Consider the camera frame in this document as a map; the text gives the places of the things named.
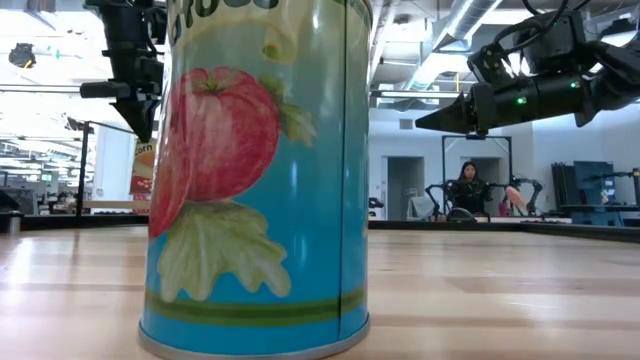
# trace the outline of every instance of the can label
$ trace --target can label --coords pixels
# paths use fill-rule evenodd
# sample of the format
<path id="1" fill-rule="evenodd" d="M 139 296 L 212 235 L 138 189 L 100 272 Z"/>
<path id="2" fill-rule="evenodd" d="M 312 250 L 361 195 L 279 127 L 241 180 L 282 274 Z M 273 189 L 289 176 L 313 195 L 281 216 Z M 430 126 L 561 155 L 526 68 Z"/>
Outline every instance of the can label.
<path id="1" fill-rule="evenodd" d="M 367 5 L 167 3 L 143 329 L 230 355 L 329 344 L 341 318 L 348 336 L 366 317 Z"/>

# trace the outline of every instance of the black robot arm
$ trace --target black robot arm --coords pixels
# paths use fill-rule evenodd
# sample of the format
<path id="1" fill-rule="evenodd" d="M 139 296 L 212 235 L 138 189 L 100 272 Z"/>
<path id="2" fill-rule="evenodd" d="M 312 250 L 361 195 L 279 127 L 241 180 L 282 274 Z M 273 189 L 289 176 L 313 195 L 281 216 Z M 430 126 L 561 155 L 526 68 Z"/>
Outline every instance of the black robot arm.
<path id="1" fill-rule="evenodd" d="M 586 41 L 578 11 L 561 12 L 561 21 L 537 35 L 540 24 L 556 15 L 540 14 L 512 26 L 514 48 L 505 50 L 497 38 L 471 55 L 467 63 L 479 82 L 466 97 L 461 93 L 452 105 L 417 119 L 416 126 L 486 135 L 496 127 L 575 114 L 581 127 L 601 110 L 620 109 L 640 98 L 638 35 L 624 47 Z M 510 74 L 504 63 L 509 64 L 514 49 L 522 50 L 535 75 Z M 596 63 L 603 68 L 591 76 Z"/>
<path id="2" fill-rule="evenodd" d="M 113 78 L 80 86 L 83 98 L 115 98 L 111 105 L 131 130 L 151 139 L 155 112 L 162 97 L 164 64 L 154 44 L 164 44 L 167 34 L 166 4 L 153 0 L 86 0 L 104 24 Z"/>

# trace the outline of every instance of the can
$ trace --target can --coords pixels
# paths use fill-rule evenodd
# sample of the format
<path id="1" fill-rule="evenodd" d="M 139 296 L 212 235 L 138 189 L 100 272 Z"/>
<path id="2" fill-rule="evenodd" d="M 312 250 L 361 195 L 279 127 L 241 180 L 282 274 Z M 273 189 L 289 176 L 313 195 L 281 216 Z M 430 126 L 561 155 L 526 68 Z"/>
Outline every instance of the can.
<path id="1" fill-rule="evenodd" d="M 369 324 L 369 4 L 167 5 L 142 345 L 169 359 L 345 350 Z"/>

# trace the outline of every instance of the ceiling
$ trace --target ceiling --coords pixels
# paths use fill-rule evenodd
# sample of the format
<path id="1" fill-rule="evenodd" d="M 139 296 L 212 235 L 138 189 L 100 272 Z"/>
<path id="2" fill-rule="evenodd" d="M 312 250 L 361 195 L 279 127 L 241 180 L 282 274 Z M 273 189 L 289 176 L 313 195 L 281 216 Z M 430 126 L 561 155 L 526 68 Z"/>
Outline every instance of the ceiling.
<path id="1" fill-rule="evenodd" d="M 402 88 L 403 84 L 406 85 L 408 80 L 415 77 L 421 63 L 421 46 L 438 26 L 446 23 L 454 1 L 371 2 L 375 21 L 371 57 L 377 59 L 370 66 L 374 70 L 370 79 L 371 87 Z M 535 8 L 542 10 L 554 9 L 560 3 L 559 0 L 530 2 Z M 79 138 L 81 132 L 77 126 L 69 126 L 71 122 L 108 122 L 127 127 L 120 115 L 109 106 L 109 100 L 80 99 L 77 91 L 67 91 L 77 89 L 84 82 L 104 81 L 111 76 L 109 61 L 101 56 L 101 51 L 106 48 L 103 25 L 93 13 L 82 8 L 82 3 L 82 0 L 0 0 L 0 149 L 5 148 L 4 152 L 0 151 L 2 169 L 19 170 L 21 166 L 32 169 L 33 161 L 37 161 L 46 169 L 60 165 L 60 169 L 77 170 L 80 143 L 74 139 Z M 423 66 L 422 70 L 436 73 L 433 81 L 429 81 L 429 89 L 444 92 L 468 89 L 475 79 L 466 69 L 466 56 L 491 41 L 505 26 L 530 16 L 520 0 L 503 0 L 499 3 L 495 10 L 480 19 L 481 25 L 467 39 L 470 39 L 470 47 L 466 51 L 456 49 L 457 53 L 447 51 L 446 54 L 429 56 L 424 56 L 423 51 L 422 60 L 429 59 L 430 63 Z M 585 10 L 585 16 L 618 16 L 637 4 L 637 0 L 592 0 Z M 55 6 L 56 11 L 38 11 L 50 10 L 48 6 Z M 385 19 L 391 17 L 391 7 L 394 8 L 393 21 L 385 27 Z M 8 61 L 11 49 L 21 42 L 34 45 L 37 65 L 33 68 L 18 68 Z M 41 93 L 45 90 L 58 93 Z M 426 103 L 405 100 L 398 107 L 397 102 L 381 99 L 372 105 L 381 107 L 382 104 L 382 107 L 387 106 L 397 113 L 398 110 L 433 110 L 448 103 L 447 100 Z M 374 116 L 371 121 L 385 121 L 383 118 L 387 119 L 389 116 Z M 16 136 L 57 139 L 48 141 L 43 146 L 16 140 Z M 25 157 L 31 160 L 14 161 Z M 65 163 L 53 163 L 54 157 L 55 161 Z"/>

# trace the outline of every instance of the metal frame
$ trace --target metal frame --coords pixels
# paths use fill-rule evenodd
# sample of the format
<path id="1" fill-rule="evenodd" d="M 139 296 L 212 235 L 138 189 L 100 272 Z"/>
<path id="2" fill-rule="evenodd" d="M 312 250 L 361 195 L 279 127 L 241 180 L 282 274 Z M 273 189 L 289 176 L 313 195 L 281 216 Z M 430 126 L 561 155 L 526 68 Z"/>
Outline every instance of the metal frame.
<path id="1" fill-rule="evenodd" d="M 93 122 L 93 121 L 84 122 L 84 127 L 82 128 L 82 151 L 80 153 L 80 179 L 78 179 L 78 200 L 76 201 L 76 218 L 80 218 L 82 216 L 82 210 L 84 207 L 84 177 L 86 174 L 85 168 L 87 167 L 87 152 L 89 151 L 89 133 L 91 131 L 92 124 L 135 135 L 133 131 L 121 129 L 117 126 L 111 126 L 111 125 L 107 125 L 99 122 Z"/>
<path id="2" fill-rule="evenodd" d="M 512 146 L 512 139 L 511 136 L 467 136 L 467 135 L 443 135 L 442 136 L 442 145 L 441 145 L 441 151 L 442 151 L 442 183 L 444 184 L 447 181 L 447 162 L 446 162 L 446 145 L 447 145 L 447 139 L 465 139 L 465 140 L 469 140 L 469 141 L 486 141 L 487 139 L 493 139 L 498 140 L 498 139 L 504 139 L 507 140 L 507 152 L 508 152 L 508 162 L 509 162 L 509 181 L 511 181 L 511 178 L 513 178 L 513 146 Z M 442 192 L 442 203 L 446 204 L 447 202 L 447 197 L 444 193 L 444 191 Z"/>

